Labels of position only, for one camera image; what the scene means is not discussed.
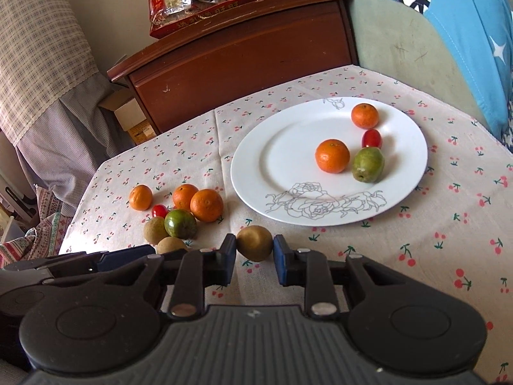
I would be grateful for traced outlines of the blue cartoon blanket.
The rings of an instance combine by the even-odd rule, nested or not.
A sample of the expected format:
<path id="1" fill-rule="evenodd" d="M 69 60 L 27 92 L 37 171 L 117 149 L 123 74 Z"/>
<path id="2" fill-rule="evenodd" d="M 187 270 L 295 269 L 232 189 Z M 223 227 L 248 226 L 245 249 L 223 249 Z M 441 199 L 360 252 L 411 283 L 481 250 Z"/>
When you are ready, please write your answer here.
<path id="1" fill-rule="evenodd" d="M 512 146 L 509 0 L 393 0 L 423 15 L 454 57 L 491 134 Z"/>

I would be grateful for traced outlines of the striped patterned cloth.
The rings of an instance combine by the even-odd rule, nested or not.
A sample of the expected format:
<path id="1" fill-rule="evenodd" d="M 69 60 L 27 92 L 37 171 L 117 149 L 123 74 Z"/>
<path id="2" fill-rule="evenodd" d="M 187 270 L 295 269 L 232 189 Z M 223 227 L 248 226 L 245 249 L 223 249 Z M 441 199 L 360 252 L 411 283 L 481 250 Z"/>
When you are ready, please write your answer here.
<path id="1" fill-rule="evenodd" d="M 1 243 L 1 268 L 18 261 L 58 255 L 71 217 L 62 213 L 63 203 L 43 187 L 36 186 L 40 222 L 23 235 Z"/>

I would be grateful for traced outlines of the dark wooden cabinet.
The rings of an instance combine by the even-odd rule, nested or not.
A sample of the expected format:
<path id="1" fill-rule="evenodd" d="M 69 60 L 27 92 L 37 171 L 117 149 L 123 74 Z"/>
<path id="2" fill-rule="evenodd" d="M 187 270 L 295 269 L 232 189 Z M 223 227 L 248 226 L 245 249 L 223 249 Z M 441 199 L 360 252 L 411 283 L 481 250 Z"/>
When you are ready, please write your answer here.
<path id="1" fill-rule="evenodd" d="M 351 0 L 259 0 L 172 32 L 116 64 L 156 133 L 300 77 L 357 64 Z"/>

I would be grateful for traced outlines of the brown kiwi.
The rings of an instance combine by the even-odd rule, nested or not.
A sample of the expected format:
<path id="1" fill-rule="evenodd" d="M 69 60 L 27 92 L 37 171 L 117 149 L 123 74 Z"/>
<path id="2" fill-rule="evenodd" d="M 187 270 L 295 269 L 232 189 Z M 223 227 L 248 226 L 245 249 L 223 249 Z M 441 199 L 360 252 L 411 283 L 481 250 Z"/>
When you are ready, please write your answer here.
<path id="1" fill-rule="evenodd" d="M 144 223 L 143 237 L 148 244 L 157 245 L 169 234 L 164 226 L 163 217 L 152 217 L 149 221 Z"/>
<path id="2" fill-rule="evenodd" d="M 157 245 L 156 245 L 156 252 L 163 255 L 166 253 L 175 252 L 180 249 L 187 249 L 186 244 L 183 240 L 173 237 L 173 236 L 167 236 L 163 238 Z"/>
<path id="3" fill-rule="evenodd" d="M 237 234 L 237 251 L 250 261 L 264 261 L 272 250 L 273 238 L 267 228 L 252 225 Z"/>

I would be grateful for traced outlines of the open cardboard box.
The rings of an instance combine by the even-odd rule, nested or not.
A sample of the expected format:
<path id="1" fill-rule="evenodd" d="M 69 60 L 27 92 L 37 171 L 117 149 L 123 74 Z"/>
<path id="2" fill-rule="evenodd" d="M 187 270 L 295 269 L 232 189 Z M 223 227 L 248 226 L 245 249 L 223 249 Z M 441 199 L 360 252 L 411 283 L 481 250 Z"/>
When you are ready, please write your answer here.
<path id="1" fill-rule="evenodd" d="M 155 130 L 130 90 L 121 88 L 114 91 L 101 100 L 98 106 L 115 114 L 122 130 L 130 136 L 136 145 L 156 137 Z"/>

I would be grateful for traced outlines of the small mandarin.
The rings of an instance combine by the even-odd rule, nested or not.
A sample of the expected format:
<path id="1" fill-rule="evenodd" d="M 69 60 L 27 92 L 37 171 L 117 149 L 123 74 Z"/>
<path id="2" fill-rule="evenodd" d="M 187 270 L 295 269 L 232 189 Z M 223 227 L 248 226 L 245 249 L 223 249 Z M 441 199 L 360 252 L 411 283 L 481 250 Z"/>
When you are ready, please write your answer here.
<path id="1" fill-rule="evenodd" d="M 193 184 L 182 184 L 172 193 L 172 202 L 177 210 L 190 211 L 191 199 L 198 192 L 198 187 Z"/>
<path id="2" fill-rule="evenodd" d="M 369 103 L 359 103 L 351 111 L 351 120 L 357 127 L 370 130 L 379 124 L 380 116 L 375 106 Z"/>

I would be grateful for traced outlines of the checked grey curtain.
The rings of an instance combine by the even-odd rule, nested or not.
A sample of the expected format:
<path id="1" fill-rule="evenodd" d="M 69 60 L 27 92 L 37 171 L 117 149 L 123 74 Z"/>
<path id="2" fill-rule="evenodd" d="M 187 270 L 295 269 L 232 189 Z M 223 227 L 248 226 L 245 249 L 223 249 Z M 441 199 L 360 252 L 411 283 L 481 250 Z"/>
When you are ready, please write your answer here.
<path id="1" fill-rule="evenodd" d="M 99 166 L 132 147 L 69 0 L 1 0 L 1 130 L 28 181 L 71 217 Z"/>

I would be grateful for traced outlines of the large front orange mandarin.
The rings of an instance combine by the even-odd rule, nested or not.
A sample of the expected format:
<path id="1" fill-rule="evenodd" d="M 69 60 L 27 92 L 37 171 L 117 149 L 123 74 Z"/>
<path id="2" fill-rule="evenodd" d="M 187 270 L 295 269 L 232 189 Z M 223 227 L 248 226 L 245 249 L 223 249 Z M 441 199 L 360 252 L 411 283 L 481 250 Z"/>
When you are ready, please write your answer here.
<path id="1" fill-rule="evenodd" d="M 349 149 L 344 142 L 337 139 L 324 140 L 315 150 L 316 165 L 322 171 L 330 174 L 343 172 L 349 161 Z"/>

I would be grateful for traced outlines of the cherry print tablecloth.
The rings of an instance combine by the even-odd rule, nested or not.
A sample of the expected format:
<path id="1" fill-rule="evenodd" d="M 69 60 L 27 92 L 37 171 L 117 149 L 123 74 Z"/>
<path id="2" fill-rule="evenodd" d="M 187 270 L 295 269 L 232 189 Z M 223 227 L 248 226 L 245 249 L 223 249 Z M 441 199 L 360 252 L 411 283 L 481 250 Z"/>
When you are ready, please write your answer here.
<path id="1" fill-rule="evenodd" d="M 320 142 L 352 153 L 363 131 L 350 113 L 380 111 L 385 170 L 361 184 L 316 165 Z M 469 303 L 488 339 L 476 370 L 512 378 L 512 155 L 474 118 L 376 72 L 346 66 L 227 103 L 105 162 L 63 239 L 65 253 L 144 243 L 148 211 L 129 205 L 145 185 L 171 206 L 182 184 L 224 203 L 194 249 L 259 225 L 291 248 L 342 260 L 359 254 Z"/>

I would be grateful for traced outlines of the green sofa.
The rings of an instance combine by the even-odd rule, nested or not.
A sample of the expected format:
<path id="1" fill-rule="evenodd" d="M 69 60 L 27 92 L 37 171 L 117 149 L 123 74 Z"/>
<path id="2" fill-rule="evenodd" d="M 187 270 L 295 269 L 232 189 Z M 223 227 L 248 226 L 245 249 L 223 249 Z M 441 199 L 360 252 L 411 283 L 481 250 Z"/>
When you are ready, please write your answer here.
<path id="1" fill-rule="evenodd" d="M 359 64 L 395 78 L 487 122 L 436 29 L 421 14 L 393 0 L 349 3 Z"/>

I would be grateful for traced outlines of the white floral plate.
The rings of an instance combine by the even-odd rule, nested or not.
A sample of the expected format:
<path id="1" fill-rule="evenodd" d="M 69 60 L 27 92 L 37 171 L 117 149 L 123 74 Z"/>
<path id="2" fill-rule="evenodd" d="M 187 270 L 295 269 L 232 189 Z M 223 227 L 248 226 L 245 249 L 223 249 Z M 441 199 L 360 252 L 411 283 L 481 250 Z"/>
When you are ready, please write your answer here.
<path id="1" fill-rule="evenodd" d="M 375 217 L 415 190 L 428 162 L 419 126 L 388 104 L 325 98 L 264 119 L 237 145 L 231 182 L 280 223 L 337 226 Z"/>

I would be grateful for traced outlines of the round green fruit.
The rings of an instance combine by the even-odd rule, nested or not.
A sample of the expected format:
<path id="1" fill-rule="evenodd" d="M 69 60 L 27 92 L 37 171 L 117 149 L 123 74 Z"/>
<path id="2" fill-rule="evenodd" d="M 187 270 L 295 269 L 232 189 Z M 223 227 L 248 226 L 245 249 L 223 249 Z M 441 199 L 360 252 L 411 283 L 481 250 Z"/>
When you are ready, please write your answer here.
<path id="1" fill-rule="evenodd" d="M 197 220 L 186 210 L 171 210 L 164 218 L 164 228 L 170 236 L 191 239 L 198 231 Z"/>

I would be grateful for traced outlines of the oblong green fruit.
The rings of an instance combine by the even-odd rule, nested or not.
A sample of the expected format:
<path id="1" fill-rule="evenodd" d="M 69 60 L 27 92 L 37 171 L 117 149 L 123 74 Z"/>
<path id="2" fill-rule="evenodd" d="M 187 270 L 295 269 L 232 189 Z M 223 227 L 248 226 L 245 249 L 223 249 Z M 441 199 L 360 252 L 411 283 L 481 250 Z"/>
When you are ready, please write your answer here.
<path id="1" fill-rule="evenodd" d="M 371 184 L 378 180 L 384 165 L 385 159 L 379 148 L 365 147 L 355 155 L 351 172 L 358 182 Z"/>

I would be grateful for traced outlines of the red cherry tomato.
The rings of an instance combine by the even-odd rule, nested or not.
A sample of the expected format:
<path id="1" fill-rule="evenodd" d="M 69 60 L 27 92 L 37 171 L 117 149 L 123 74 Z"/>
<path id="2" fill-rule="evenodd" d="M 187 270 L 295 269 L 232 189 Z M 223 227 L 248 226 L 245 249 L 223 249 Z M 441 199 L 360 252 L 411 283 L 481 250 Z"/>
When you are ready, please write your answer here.
<path id="1" fill-rule="evenodd" d="M 163 204 L 157 204 L 152 207 L 151 214 L 153 217 L 165 218 L 169 209 Z"/>
<path id="2" fill-rule="evenodd" d="M 380 132 L 376 129 L 370 129 L 366 130 L 363 134 L 361 146 L 363 148 L 382 148 L 383 145 L 383 138 L 380 134 Z"/>

